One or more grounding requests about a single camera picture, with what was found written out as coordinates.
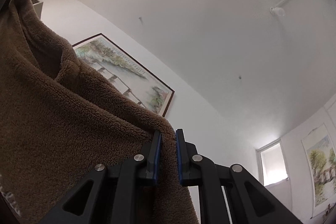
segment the picture frame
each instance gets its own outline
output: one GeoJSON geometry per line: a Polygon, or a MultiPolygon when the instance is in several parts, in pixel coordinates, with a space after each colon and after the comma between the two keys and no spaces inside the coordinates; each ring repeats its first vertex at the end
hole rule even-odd
{"type": "Polygon", "coordinates": [[[328,204],[336,201],[335,147],[324,123],[310,131],[301,142],[310,169],[313,188],[312,217],[315,217],[328,204]]]}
{"type": "Polygon", "coordinates": [[[102,33],[73,45],[78,58],[138,105],[165,116],[174,90],[102,33]]]}

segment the silver bolt head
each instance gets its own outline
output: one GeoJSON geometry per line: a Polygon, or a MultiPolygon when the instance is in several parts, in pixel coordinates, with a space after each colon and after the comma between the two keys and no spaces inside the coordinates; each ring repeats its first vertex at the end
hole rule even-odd
{"type": "Polygon", "coordinates": [[[144,157],[143,155],[141,155],[141,154],[137,154],[137,155],[134,156],[134,159],[135,159],[136,161],[142,161],[144,158],[145,158],[145,157],[144,157]]]}
{"type": "Polygon", "coordinates": [[[192,156],[193,161],[201,161],[203,160],[203,157],[201,155],[194,155],[192,156]]]}
{"type": "Polygon", "coordinates": [[[104,164],[97,164],[95,167],[96,171],[103,171],[105,169],[105,165],[104,164]]]}
{"type": "Polygon", "coordinates": [[[232,170],[239,173],[239,172],[242,172],[243,167],[239,164],[235,164],[232,166],[232,170]]]}

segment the fleece fabric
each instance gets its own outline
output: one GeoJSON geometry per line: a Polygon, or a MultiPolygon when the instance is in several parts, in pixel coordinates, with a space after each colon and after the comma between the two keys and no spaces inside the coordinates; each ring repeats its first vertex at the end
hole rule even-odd
{"type": "Polygon", "coordinates": [[[0,14],[0,106],[0,190],[19,223],[39,222],[96,164],[138,154],[154,130],[163,135],[159,182],[143,190],[137,223],[198,223],[171,125],[78,59],[31,0],[0,14]]]}

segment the landscape painting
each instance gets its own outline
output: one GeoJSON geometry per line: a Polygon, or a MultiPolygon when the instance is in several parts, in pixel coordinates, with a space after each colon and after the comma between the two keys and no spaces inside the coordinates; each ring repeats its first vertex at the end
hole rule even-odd
{"type": "Polygon", "coordinates": [[[76,55],[100,72],[124,96],[165,116],[174,91],[103,34],[75,45],[76,55]]]}
{"type": "Polygon", "coordinates": [[[335,148],[325,124],[312,130],[302,139],[302,144],[310,167],[316,208],[336,193],[335,148]]]}

